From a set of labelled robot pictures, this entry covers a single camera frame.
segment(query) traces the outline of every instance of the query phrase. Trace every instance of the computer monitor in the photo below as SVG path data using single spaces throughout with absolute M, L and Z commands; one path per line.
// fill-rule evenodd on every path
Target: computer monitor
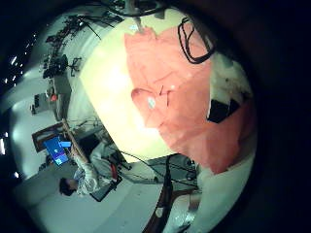
M 68 156 L 66 155 L 65 149 L 60 145 L 60 140 L 58 137 L 51 138 L 44 142 L 50 156 L 54 163 L 58 166 L 67 162 L 69 160 Z

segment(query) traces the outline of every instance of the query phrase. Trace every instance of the light fixture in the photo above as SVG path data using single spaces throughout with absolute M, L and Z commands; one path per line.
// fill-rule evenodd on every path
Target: light fixture
M 17 56 L 13 57 L 12 60 L 11 60 L 11 65 L 13 65 L 17 60 Z
M 0 153 L 1 154 L 6 154 L 6 149 L 4 148 L 3 139 L 0 139 Z

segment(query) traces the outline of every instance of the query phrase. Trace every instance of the blue screen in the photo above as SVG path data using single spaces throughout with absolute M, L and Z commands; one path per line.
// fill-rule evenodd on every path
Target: blue screen
M 61 165 L 64 162 L 68 161 L 68 157 L 63 147 L 59 144 L 59 138 L 54 137 L 52 139 L 47 140 L 44 142 L 49 154 L 52 157 L 52 160 L 57 164 Z

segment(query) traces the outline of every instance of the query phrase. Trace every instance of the table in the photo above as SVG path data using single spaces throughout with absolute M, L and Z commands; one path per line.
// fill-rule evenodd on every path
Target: table
M 143 26 L 159 33 L 177 26 L 184 17 L 178 11 L 165 11 L 165 20 L 141 17 Z M 122 151 L 147 160 L 174 153 L 162 140 L 157 129 L 146 128 L 131 99 L 133 83 L 129 77 L 124 33 L 134 34 L 135 23 L 127 18 L 116 25 L 95 48 L 84 66 L 80 79 L 86 94 L 112 139 Z M 127 162 L 137 159 L 123 155 Z

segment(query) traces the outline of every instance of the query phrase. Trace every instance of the orange fabric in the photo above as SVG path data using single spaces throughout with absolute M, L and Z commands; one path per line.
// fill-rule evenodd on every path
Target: orange fabric
M 177 27 L 158 36 L 151 28 L 145 28 L 143 35 L 125 34 L 127 66 L 135 87 L 131 97 L 146 127 L 157 128 L 168 147 L 220 173 L 239 152 L 241 133 L 249 133 L 244 132 L 245 122 L 248 131 L 253 128 L 249 120 L 253 105 L 244 104 L 219 124 L 207 121 L 211 63 L 190 64 L 177 35 Z M 206 53 L 196 31 L 190 50 L 193 56 Z

